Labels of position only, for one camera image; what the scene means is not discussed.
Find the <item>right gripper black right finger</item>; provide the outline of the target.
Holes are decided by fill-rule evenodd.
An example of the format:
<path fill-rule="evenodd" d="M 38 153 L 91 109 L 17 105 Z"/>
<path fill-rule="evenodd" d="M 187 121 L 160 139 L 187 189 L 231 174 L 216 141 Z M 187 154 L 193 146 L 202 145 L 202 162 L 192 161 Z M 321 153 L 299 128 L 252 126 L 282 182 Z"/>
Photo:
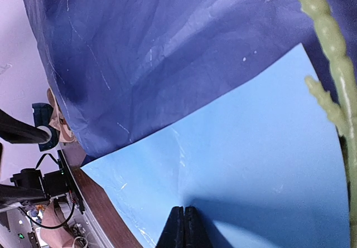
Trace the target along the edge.
<path fill-rule="evenodd" d="M 190 206 L 185 208 L 184 226 L 185 247 L 211 247 L 210 239 L 207 235 L 200 214 L 195 207 Z"/>

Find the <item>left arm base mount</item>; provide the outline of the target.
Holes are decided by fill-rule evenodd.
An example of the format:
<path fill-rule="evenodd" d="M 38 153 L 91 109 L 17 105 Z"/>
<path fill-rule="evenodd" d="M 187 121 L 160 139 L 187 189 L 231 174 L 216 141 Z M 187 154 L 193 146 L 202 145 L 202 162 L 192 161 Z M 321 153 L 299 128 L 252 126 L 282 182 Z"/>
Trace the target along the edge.
<path fill-rule="evenodd" d="M 57 151 L 57 156 L 58 158 L 56 159 L 52 154 L 45 153 L 40 157 L 35 168 L 25 168 L 10 178 L 10 181 L 16 187 L 28 191 L 37 190 L 42 192 L 41 197 L 20 200 L 20 203 L 23 206 L 34 206 L 49 203 L 50 199 L 69 194 L 70 199 L 75 202 L 80 213 L 84 213 L 83 198 L 61 149 Z M 56 163 L 58 170 L 46 174 L 41 173 L 39 167 L 46 157 L 50 157 Z"/>

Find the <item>white fake flower long stem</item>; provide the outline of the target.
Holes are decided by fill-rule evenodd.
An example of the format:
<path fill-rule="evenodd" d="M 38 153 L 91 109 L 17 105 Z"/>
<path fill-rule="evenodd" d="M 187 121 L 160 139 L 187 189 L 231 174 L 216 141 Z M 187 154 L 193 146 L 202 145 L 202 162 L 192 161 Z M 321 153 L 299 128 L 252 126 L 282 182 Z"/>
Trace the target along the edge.
<path fill-rule="evenodd" d="M 327 0 L 299 0 L 302 11 L 312 20 L 322 51 L 329 61 L 338 103 L 332 101 L 319 81 L 305 77 L 309 92 L 324 109 L 327 118 L 336 127 L 338 134 L 346 139 L 348 155 L 347 178 L 349 181 L 350 239 L 356 247 L 356 81 L 354 66 L 346 53 L 345 38 L 340 26 L 331 15 Z"/>

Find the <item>aluminium front rail frame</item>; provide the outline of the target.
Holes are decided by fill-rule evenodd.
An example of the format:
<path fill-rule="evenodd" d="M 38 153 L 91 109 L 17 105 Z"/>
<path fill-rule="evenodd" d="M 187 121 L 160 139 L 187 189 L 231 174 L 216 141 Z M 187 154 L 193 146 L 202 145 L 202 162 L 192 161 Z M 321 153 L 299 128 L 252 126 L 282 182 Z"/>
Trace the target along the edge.
<path fill-rule="evenodd" d="M 74 174 L 70 169 L 68 162 L 65 159 L 64 152 L 59 149 L 57 151 L 59 160 L 62 163 L 65 175 L 69 179 L 69 186 L 72 189 L 72 198 L 76 200 L 76 211 L 74 212 L 73 220 L 76 224 L 80 224 L 80 234 L 88 242 L 88 247 L 113 247 L 99 222 L 94 217 L 89 205 L 75 180 Z"/>

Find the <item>beige ribbon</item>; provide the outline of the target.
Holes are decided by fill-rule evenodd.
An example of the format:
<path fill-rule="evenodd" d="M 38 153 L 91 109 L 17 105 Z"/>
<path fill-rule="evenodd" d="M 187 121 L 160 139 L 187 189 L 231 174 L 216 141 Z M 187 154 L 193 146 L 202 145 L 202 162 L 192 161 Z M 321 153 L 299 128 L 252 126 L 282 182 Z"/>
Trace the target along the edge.
<path fill-rule="evenodd" d="M 74 133 L 68 126 L 62 111 L 57 103 L 54 93 L 50 88 L 47 90 L 47 98 L 53 108 L 49 125 L 59 131 L 59 141 L 62 143 L 72 143 L 76 140 Z"/>

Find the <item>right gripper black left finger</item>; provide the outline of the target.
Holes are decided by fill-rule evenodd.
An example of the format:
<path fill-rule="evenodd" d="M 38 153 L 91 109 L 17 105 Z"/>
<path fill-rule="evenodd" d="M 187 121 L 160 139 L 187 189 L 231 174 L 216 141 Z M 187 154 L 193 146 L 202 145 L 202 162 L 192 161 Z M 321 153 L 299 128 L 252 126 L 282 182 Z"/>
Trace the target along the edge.
<path fill-rule="evenodd" d="M 184 208 L 173 207 L 160 235 L 156 248 L 184 247 Z"/>

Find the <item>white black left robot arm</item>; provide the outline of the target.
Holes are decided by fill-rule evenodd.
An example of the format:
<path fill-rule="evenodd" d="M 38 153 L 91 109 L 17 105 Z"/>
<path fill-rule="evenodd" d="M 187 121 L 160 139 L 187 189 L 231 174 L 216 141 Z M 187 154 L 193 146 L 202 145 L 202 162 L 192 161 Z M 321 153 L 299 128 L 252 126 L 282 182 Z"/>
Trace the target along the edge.
<path fill-rule="evenodd" d="M 12 144 L 41 144 L 47 143 L 51 135 L 23 123 L 0 110 L 1 113 L 1 138 Z"/>

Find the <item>pink wrapped bouquet background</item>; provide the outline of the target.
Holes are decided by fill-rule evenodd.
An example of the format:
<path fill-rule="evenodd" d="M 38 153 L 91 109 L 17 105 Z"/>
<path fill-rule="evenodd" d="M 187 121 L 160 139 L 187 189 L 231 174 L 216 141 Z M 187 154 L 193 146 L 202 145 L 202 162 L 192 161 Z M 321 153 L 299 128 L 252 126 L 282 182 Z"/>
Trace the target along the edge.
<path fill-rule="evenodd" d="M 55 227 L 64 222 L 64 215 L 61 211 L 55 211 L 54 203 L 51 202 L 45 209 L 42 224 L 47 227 Z M 88 247 L 86 238 L 78 236 L 74 237 L 68 230 L 61 226 L 56 229 L 47 229 L 41 227 L 40 237 L 50 247 Z"/>

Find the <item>blue wrapping paper sheet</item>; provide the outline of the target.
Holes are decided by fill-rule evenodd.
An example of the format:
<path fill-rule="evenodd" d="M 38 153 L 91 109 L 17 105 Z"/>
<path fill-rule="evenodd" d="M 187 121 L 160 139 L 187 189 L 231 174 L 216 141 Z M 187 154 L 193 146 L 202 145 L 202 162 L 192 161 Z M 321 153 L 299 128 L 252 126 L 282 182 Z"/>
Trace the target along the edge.
<path fill-rule="evenodd" d="M 98 158 L 210 103 L 298 43 L 327 61 L 297 0 L 23 0 L 50 87 Z"/>

